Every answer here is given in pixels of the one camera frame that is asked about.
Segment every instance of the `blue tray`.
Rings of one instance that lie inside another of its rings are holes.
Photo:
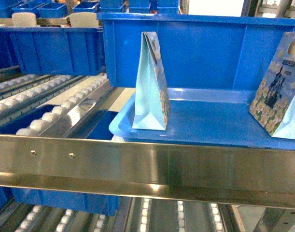
[[[178,7],[157,7],[158,14],[178,14]]]
[[[132,129],[135,95],[109,126],[126,141],[295,150],[295,140],[272,138],[249,113],[255,91],[169,89],[166,131]]]
[[[126,0],[101,0],[100,2],[103,8],[120,8]]]
[[[80,13],[80,12],[91,12],[91,13],[98,13],[100,10],[100,3],[99,2],[92,2],[92,1],[83,1],[77,6],[73,7],[73,12]]]
[[[11,18],[13,14],[12,8],[17,6],[18,4],[14,4],[12,6],[0,8],[0,18]]]
[[[8,8],[12,5],[15,5],[19,0],[0,0],[0,8]]]
[[[130,13],[149,14],[149,7],[129,7]]]
[[[158,0],[158,7],[177,7],[179,6],[179,0]]]
[[[38,12],[38,8],[43,6],[46,2],[48,2],[48,1],[33,0],[33,1],[29,1],[25,4],[13,7],[12,10],[15,13],[21,13],[21,12],[34,13],[36,15],[36,17],[39,18],[40,14]]]

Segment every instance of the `light blue gift bag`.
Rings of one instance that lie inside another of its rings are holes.
[[[156,32],[143,32],[132,128],[165,131],[169,96]]]
[[[272,137],[295,139],[295,32],[283,34],[250,112]]]

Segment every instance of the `reflective metal surface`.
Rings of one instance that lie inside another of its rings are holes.
[[[295,224],[295,210],[267,208],[253,232],[288,232]]]
[[[59,26],[70,23],[69,16],[65,18],[37,18],[37,23],[41,26]]]
[[[0,185],[295,208],[295,151],[0,135]]]
[[[0,90],[0,100],[10,97],[14,94],[23,92],[25,90],[28,90],[28,89],[38,86],[40,84],[43,84],[43,83],[50,81],[52,79],[55,79],[57,77],[58,76],[51,76],[51,75],[37,76],[36,79],[25,81],[25,82],[19,83],[17,85],[2,89],[2,90]]]
[[[83,117],[91,111],[98,101],[112,90],[107,80],[86,99],[70,110],[66,116],[54,123],[53,126],[44,131],[42,137],[66,137],[70,130],[83,119]]]

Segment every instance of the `metal beam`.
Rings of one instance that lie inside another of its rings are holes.
[[[0,135],[0,186],[295,208],[295,151]]]
[[[267,208],[253,232],[288,232],[295,224],[295,210]]]

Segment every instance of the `metal post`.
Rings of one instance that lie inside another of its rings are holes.
[[[276,18],[283,18],[286,10],[291,6],[292,0],[281,0],[278,6],[278,12]]]
[[[73,13],[72,8],[74,7],[73,0],[66,0],[66,5],[67,5],[68,14],[72,14]]]
[[[295,210],[266,208],[253,232],[288,232],[295,224]]]

